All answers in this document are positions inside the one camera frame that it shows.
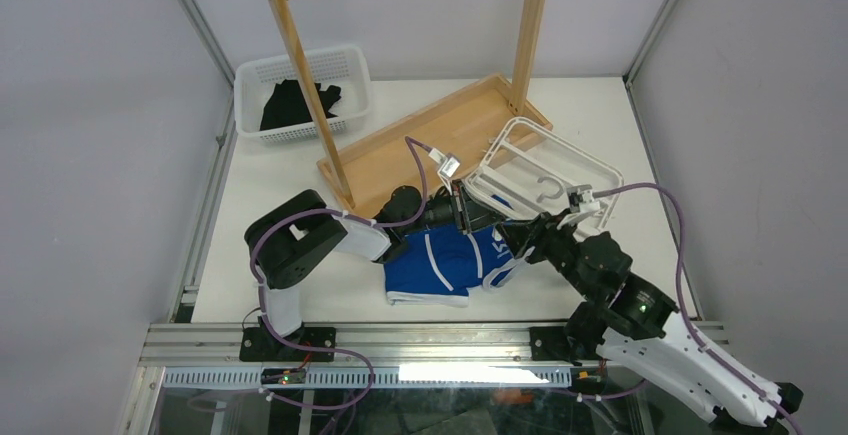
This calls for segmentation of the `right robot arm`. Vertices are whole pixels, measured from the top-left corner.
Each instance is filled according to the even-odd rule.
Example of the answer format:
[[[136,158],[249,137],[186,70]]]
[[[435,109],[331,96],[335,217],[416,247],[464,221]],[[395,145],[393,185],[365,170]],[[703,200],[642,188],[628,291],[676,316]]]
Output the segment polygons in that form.
[[[803,391],[748,369],[709,339],[663,290],[635,274],[608,232],[579,239],[543,213],[499,223],[514,258],[547,263],[583,298],[547,355],[574,365],[616,362],[675,396],[715,434],[784,434]]]

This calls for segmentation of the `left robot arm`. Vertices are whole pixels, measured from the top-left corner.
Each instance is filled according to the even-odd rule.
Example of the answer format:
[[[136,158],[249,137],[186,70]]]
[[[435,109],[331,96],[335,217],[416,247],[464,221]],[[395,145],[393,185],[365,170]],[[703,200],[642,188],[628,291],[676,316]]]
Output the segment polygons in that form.
[[[335,331],[304,328],[297,286],[334,251],[381,266],[391,305],[464,308],[472,290],[502,288],[518,263],[494,226],[497,220],[459,181],[430,198],[416,187],[398,187],[365,222],[329,209],[312,189],[299,193],[244,234],[260,304],[256,326],[242,331],[240,360],[333,360],[331,353],[308,350],[334,343]]]

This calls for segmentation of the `blue boxer underwear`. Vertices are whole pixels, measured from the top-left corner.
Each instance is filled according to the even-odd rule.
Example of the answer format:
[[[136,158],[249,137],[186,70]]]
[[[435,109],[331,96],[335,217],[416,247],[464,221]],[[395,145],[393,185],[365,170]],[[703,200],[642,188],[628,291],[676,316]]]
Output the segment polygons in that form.
[[[500,289],[526,265],[492,226],[463,234],[453,224],[428,229],[421,216],[387,230],[392,246],[380,262],[391,305],[465,307],[471,290]]]

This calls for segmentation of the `white plastic clip hanger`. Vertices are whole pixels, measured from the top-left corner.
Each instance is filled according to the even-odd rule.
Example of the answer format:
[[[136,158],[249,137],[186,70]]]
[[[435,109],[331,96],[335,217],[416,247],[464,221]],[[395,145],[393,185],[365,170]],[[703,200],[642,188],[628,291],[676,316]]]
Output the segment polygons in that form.
[[[622,187],[624,177],[614,166],[542,125],[515,117],[493,139],[464,182],[504,199],[516,212],[516,220],[529,220],[542,212],[562,212],[568,206],[568,187],[588,184],[596,195]],[[602,210],[576,225],[576,234],[588,237],[600,233],[617,199],[616,195],[599,199]]]

